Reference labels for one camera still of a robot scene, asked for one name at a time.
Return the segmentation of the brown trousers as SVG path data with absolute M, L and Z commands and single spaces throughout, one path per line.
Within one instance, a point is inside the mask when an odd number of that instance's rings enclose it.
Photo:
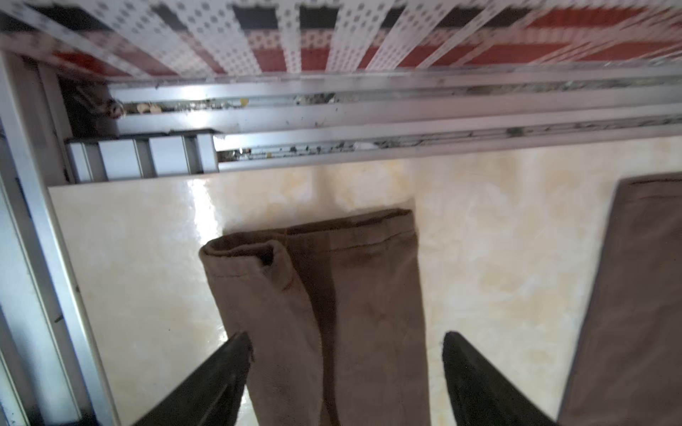
M 427 425 L 415 218 L 390 209 L 229 234 L 199 252 L 229 335 L 249 335 L 261 425 Z M 561 425 L 681 422 L 681 177 L 616 189 Z

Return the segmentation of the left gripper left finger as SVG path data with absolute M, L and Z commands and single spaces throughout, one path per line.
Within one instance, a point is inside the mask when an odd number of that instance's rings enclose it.
M 236 424 L 252 353 L 250 337 L 235 334 L 137 424 Z

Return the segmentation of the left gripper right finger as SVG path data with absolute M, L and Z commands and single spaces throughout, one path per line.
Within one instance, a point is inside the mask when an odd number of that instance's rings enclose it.
M 460 333 L 445 335 L 442 362 L 458 425 L 556 425 Z

